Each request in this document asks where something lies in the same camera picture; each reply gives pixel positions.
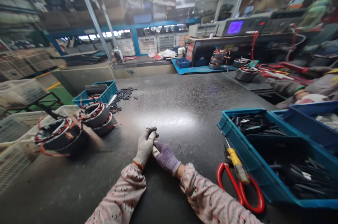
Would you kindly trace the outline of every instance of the glove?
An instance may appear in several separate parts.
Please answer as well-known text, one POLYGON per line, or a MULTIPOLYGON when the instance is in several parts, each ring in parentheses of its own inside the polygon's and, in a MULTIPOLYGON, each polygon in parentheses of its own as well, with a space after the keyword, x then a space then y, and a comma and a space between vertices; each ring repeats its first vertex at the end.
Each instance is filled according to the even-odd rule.
POLYGON ((175 176, 182 162, 178 161, 169 145, 160 141, 154 142, 152 153, 157 163, 170 175, 175 176))
POLYGON ((328 73, 332 70, 333 68, 331 67, 309 67, 307 71, 312 72, 312 73, 317 73, 319 74, 319 77, 322 77, 325 73, 328 73))
POLYGON ((291 97, 295 92, 300 89, 304 89, 305 86, 300 85, 291 80, 274 80, 268 79, 268 83, 272 86, 272 88, 282 96, 291 97))
POLYGON ((141 169, 145 167, 147 160, 152 152, 152 146, 158 134, 155 132, 156 127, 147 128, 138 139, 137 154, 133 162, 140 166, 141 169))

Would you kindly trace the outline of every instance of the pink patterned sleeve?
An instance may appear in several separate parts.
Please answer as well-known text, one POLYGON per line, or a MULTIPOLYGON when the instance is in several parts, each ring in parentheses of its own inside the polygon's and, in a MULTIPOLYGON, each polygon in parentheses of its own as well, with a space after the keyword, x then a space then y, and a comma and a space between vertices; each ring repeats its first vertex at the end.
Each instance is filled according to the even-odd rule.
POLYGON ((129 164, 86 224, 128 224, 144 191, 145 177, 134 163, 129 164))
POLYGON ((204 178, 191 163, 181 178, 180 188, 203 223, 208 224, 261 224, 238 201, 220 187, 204 178))

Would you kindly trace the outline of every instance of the red-handled scissors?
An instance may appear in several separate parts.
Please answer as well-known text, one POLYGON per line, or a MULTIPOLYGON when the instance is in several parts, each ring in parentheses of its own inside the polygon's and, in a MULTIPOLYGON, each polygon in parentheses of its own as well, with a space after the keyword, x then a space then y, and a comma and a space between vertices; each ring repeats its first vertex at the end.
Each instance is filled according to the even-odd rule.
POLYGON ((231 171, 230 171, 230 167, 229 167, 229 163, 228 163, 228 160, 227 160, 227 152, 226 152, 226 147, 224 145, 224 153, 225 153, 225 161, 226 162, 221 162, 220 165, 218 166, 218 169, 217 169, 217 183, 218 183, 218 186, 225 190, 223 185, 222 185, 222 172, 223 170, 225 169, 226 172, 228 173, 228 176, 231 180, 231 183, 236 191, 236 194, 238 196, 238 202, 242 205, 242 206, 245 206, 248 210, 250 210, 251 212, 253 213, 262 213, 265 209, 265 202, 264 202, 264 197, 263 197, 263 194, 258 186, 258 184, 256 183, 256 181, 252 178, 252 176, 250 174, 249 175, 249 178, 250 178, 250 181, 251 183, 254 185, 256 191, 257 191, 257 195, 258 195, 258 205, 257 207, 252 207, 249 202, 247 201, 246 199, 246 196, 245 196, 245 191, 244 191, 244 186, 243 184, 241 183, 241 181, 238 181, 238 185, 237 185, 237 182, 236 180, 234 179, 231 171))

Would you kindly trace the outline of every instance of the screwdriver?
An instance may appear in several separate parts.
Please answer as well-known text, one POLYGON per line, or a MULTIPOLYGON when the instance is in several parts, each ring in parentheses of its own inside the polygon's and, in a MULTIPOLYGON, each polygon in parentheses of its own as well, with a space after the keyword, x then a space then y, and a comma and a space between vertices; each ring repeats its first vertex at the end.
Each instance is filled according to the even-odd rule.
POLYGON ((228 141, 228 138, 223 135, 227 144, 227 151, 230 155, 230 159, 232 161, 233 167, 235 169, 235 173, 237 178, 243 183, 248 185, 250 183, 250 179, 248 176, 248 173, 245 171, 245 169, 243 168, 243 165, 240 161, 240 159, 238 158, 236 151, 230 146, 230 143, 228 141))

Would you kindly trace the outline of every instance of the purple screen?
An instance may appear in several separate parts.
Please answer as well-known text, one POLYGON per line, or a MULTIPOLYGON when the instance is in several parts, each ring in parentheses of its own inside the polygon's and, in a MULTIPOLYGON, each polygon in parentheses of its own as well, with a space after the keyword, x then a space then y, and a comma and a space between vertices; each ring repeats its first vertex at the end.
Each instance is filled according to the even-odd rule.
POLYGON ((227 34, 238 34, 244 21, 233 21, 230 23, 227 34))

